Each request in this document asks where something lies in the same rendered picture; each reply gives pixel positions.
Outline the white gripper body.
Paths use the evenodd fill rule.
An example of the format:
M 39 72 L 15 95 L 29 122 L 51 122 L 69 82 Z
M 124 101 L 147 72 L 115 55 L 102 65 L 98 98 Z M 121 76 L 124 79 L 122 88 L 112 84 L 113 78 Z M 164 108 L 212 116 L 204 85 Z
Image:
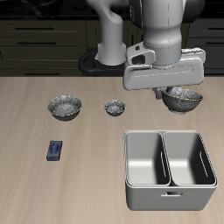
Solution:
M 198 85 L 204 80 L 206 52 L 200 48 L 182 49 L 181 59 L 166 69 L 152 65 L 125 65 L 126 90 Z

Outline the small grey speckled bowl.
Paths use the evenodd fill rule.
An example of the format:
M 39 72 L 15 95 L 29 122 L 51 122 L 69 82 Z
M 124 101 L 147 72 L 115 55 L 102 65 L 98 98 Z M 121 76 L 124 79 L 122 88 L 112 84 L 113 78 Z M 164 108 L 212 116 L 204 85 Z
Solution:
M 125 104 L 119 100 L 107 101 L 104 104 L 104 109 L 110 116 L 120 116 L 124 112 L 125 108 Z

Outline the white two-bin basket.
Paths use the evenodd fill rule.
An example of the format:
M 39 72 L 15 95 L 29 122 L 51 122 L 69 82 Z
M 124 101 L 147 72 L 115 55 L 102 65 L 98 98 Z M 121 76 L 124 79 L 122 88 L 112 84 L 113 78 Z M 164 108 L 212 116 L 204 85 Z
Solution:
M 196 130 L 123 133 L 126 203 L 132 211 L 199 211 L 218 179 Z

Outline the medium grey speckled bowl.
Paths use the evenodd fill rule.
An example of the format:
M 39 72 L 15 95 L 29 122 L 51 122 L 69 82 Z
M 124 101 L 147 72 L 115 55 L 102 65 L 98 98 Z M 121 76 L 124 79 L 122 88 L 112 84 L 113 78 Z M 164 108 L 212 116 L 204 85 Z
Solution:
M 52 99 L 48 103 L 48 111 L 62 122 L 73 120 L 81 111 L 81 100 L 76 96 L 65 94 Z

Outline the large grey speckled bowl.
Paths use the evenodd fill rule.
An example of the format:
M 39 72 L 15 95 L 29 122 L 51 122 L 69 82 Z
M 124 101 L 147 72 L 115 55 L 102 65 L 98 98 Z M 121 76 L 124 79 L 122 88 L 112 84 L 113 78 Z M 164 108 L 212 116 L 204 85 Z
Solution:
M 185 114 L 194 110 L 203 100 L 203 96 L 182 87 L 162 87 L 160 89 L 164 105 L 173 113 Z

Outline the flat black base plate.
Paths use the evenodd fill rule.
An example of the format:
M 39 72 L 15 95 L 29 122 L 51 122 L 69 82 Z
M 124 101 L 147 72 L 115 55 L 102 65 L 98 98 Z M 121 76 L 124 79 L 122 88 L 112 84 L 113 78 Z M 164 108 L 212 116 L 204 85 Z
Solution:
M 96 47 L 90 47 L 79 58 L 78 67 L 86 77 L 123 77 L 124 64 L 107 66 L 99 62 L 95 56 L 98 53 Z

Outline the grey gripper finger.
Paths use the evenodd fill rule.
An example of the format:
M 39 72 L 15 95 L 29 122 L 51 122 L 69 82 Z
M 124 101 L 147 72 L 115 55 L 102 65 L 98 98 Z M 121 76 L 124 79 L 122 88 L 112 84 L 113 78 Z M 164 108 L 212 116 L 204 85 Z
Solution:
M 161 100 L 163 98 L 161 91 L 156 87 L 154 87 L 152 91 L 154 92 L 157 100 Z

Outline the dark kitchen cupboards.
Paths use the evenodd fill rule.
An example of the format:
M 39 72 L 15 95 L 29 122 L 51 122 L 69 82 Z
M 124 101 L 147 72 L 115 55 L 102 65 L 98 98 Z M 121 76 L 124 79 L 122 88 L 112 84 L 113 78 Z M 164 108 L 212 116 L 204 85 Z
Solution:
M 182 46 L 206 51 L 206 76 L 224 76 L 224 0 L 203 1 L 181 26 Z M 79 58 L 101 35 L 86 0 L 0 0 L 0 76 L 82 76 Z

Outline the small dark blue box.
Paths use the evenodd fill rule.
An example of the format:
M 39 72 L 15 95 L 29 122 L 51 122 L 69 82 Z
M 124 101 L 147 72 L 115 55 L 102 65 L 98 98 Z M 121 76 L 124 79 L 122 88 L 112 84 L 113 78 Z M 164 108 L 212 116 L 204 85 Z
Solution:
M 48 151 L 46 154 L 47 161 L 59 161 L 60 160 L 60 153 L 62 148 L 61 141 L 50 141 Z

